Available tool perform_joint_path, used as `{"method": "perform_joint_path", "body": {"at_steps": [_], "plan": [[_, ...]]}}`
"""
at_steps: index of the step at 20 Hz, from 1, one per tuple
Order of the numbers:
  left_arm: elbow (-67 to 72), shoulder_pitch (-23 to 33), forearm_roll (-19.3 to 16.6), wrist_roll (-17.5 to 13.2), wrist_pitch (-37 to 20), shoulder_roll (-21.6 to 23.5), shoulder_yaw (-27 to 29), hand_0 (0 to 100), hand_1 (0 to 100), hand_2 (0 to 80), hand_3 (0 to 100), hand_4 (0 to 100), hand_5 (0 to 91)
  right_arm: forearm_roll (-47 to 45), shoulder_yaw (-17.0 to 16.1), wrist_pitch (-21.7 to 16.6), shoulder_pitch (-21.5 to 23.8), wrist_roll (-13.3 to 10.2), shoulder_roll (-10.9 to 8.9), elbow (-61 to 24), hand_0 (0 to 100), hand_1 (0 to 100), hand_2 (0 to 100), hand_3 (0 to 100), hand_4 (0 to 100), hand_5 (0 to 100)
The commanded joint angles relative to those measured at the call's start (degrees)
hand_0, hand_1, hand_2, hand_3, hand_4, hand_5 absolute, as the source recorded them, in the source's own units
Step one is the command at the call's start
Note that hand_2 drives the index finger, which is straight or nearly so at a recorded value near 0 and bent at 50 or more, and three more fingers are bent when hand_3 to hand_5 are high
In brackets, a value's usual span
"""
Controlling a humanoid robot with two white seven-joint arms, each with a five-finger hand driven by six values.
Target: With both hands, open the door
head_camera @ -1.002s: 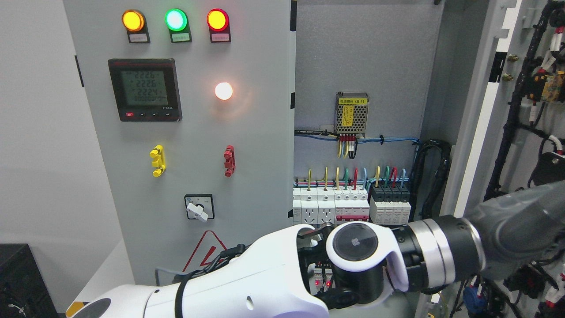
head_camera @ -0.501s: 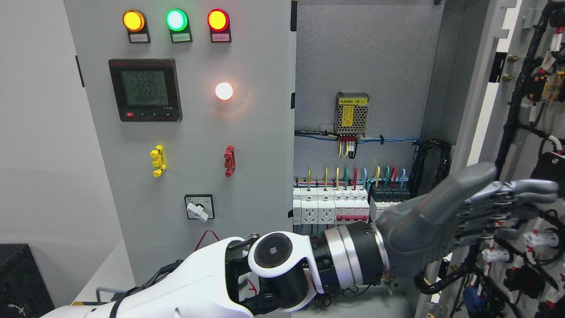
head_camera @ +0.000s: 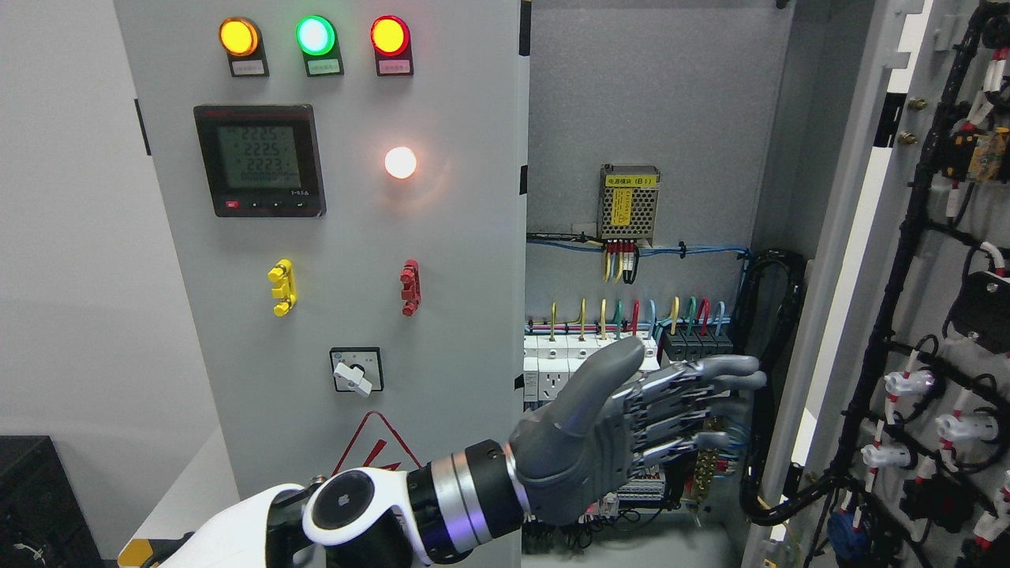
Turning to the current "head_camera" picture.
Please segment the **grey robotic left hand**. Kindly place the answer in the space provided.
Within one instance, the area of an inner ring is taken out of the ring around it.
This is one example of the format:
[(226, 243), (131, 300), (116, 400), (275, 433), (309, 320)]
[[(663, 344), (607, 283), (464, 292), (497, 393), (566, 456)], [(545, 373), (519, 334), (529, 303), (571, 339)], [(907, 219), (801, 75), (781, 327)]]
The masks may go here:
[(593, 353), (556, 399), (524, 414), (510, 436), (517, 478), (531, 514), (573, 524), (631, 476), (697, 450), (730, 446), (703, 423), (735, 409), (726, 391), (767, 382), (758, 359), (718, 355), (641, 374), (645, 345), (624, 338)]

